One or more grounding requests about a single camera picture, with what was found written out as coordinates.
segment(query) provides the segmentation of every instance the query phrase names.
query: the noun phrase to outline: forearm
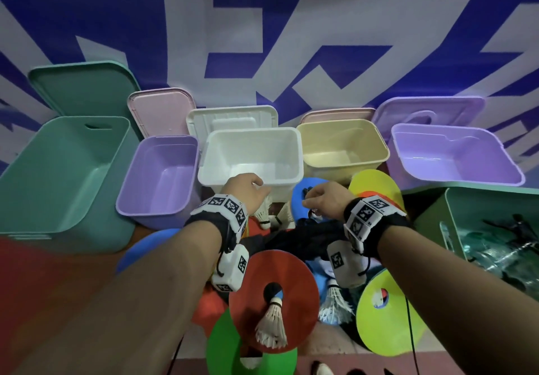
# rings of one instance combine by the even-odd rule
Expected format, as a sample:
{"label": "forearm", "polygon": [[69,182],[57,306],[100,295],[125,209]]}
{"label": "forearm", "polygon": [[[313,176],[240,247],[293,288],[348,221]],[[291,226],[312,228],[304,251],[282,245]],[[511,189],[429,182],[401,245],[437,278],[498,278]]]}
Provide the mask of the forearm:
{"label": "forearm", "polygon": [[467,374],[539,373],[535,300],[408,228],[388,228],[378,253]]}
{"label": "forearm", "polygon": [[115,277],[16,374],[160,374],[189,323],[221,245],[194,222]]}

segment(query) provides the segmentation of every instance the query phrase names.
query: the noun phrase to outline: black cable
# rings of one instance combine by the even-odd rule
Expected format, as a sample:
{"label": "black cable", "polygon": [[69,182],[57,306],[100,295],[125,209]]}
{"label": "black cable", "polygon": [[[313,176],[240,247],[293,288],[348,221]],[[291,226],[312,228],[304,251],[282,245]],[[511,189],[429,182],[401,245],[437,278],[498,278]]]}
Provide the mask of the black cable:
{"label": "black cable", "polygon": [[176,348],[176,352],[174,353],[174,358],[172,358],[172,361],[170,362],[169,370],[166,372],[166,375],[170,375],[172,373],[172,367],[174,366],[174,363],[176,362],[176,358],[178,358],[178,352],[179,347],[182,346],[183,337],[179,340],[178,348]]}
{"label": "black cable", "polygon": [[410,316],[410,304],[408,303],[407,297],[404,297],[404,299],[406,300],[406,310],[408,312],[408,326],[410,327],[410,340],[412,341],[412,352],[414,353],[415,370],[417,371],[417,375],[420,375],[419,366],[417,365],[417,356],[415,355],[414,332],[412,331],[412,317]]}

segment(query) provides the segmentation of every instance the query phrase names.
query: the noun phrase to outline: pink lid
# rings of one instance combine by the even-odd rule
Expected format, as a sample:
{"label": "pink lid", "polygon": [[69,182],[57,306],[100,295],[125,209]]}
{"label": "pink lid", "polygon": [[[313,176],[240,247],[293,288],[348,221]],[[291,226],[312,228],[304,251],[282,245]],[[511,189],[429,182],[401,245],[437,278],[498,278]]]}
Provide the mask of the pink lid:
{"label": "pink lid", "polygon": [[145,138],[189,135],[185,118],[195,101],[181,88],[161,88],[131,94],[127,106]]}
{"label": "pink lid", "polygon": [[311,111],[301,118],[300,124],[338,119],[367,119],[370,121],[374,111],[374,108],[334,108],[331,110]]}

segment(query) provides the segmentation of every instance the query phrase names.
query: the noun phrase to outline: blue and white wall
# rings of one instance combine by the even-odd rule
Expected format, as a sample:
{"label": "blue and white wall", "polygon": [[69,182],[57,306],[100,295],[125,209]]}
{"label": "blue and white wall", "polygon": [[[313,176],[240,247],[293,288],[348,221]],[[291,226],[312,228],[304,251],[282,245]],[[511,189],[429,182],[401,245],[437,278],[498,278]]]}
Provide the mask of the blue and white wall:
{"label": "blue and white wall", "polygon": [[0,171],[53,117],[34,66],[113,59],[198,106],[311,109],[481,95],[539,187],[539,0],[0,0]]}

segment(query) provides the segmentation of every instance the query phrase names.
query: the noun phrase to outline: right hand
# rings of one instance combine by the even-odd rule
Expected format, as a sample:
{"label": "right hand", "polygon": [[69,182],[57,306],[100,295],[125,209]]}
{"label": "right hand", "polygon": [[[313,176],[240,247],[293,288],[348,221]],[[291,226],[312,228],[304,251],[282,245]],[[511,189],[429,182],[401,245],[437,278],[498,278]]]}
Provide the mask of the right hand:
{"label": "right hand", "polygon": [[329,219],[344,221],[344,209],[356,198],[351,191],[337,182],[316,185],[301,203],[307,209],[317,209]]}

